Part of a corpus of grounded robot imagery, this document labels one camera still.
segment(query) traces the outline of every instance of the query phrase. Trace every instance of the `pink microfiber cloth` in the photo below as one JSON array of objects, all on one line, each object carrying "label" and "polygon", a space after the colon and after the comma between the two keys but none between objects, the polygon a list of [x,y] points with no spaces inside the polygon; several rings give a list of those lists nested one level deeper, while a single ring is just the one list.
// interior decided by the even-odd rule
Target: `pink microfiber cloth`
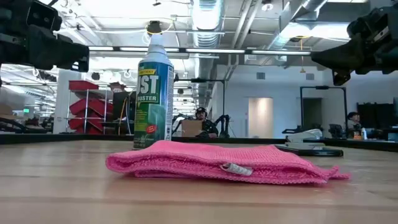
[{"label": "pink microfiber cloth", "polygon": [[223,148],[158,141],[147,149],[114,153],[109,170],[135,177],[226,179],[259,184],[324,184],[349,179],[338,167],[321,169],[275,146]]}]

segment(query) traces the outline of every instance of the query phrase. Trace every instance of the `person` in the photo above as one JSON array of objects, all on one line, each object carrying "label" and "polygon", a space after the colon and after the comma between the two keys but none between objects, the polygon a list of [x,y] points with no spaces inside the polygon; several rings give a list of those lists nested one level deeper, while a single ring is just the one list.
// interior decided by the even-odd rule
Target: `person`
[{"label": "person", "polygon": [[203,107],[199,107],[195,113],[196,120],[202,121],[202,133],[198,135],[198,137],[209,137],[209,138],[217,138],[218,130],[213,122],[207,119],[206,109]]},{"label": "person", "polygon": [[353,138],[355,132],[361,132],[361,118],[359,116],[359,113],[357,112],[350,112],[347,115],[348,121],[347,121],[347,127],[348,127],[348,137]]}]

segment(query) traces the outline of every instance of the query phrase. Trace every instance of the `compressed air duster can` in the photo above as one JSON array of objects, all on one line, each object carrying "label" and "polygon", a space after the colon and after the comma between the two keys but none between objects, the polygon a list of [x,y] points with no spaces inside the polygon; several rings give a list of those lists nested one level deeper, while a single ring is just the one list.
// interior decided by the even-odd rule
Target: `compressed air duster can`
[{"label": "compressed air duster can", "polygon": [[174,67],[166,56],[162,36],[154,34],[148,54],[138,65],[134,149],[171,140],[173,84]]}]

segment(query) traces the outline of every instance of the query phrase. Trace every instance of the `doorway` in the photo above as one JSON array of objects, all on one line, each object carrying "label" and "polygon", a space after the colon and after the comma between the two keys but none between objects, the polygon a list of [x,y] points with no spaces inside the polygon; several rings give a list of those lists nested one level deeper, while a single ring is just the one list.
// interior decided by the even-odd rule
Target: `doorway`
[{"label": "doorway", "polygon": [[248,123],[249,138],[273,138],[274,100],[249,98]]},{"label": "doorway", "polygon": [[322,98],[303,98],[303,129],[309,130],[322,125]]}]

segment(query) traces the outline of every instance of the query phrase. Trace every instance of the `wooden table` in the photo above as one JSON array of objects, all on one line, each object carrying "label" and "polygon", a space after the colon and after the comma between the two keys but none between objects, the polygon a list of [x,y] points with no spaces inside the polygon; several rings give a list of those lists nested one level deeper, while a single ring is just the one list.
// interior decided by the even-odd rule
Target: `wooden table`
[{"label": "wooden table", "polygon": [[0,223],[397,223],[398,154],[345,149],[351,181],[325,187],[133,179],[108,171],[131,142],[0,146]]}]

